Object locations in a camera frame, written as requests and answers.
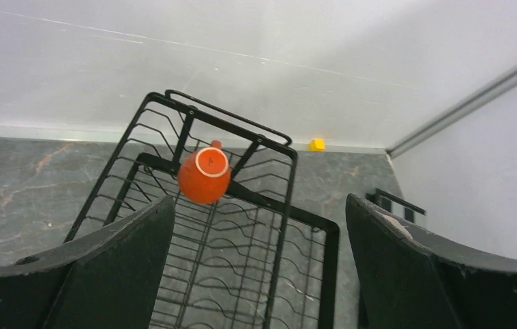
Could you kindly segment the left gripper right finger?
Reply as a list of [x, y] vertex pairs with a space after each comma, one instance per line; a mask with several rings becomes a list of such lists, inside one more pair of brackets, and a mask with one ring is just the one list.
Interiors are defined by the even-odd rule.
[[346, 226], [371, 328], [517, 328], [517, 260], [474, 249], [354, 194]]

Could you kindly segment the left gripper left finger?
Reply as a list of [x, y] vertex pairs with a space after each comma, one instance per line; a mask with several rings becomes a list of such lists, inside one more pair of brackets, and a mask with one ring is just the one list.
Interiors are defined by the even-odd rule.
[[175, 224], [169, 197], [0, 266], [0, 328], [148, 328]]

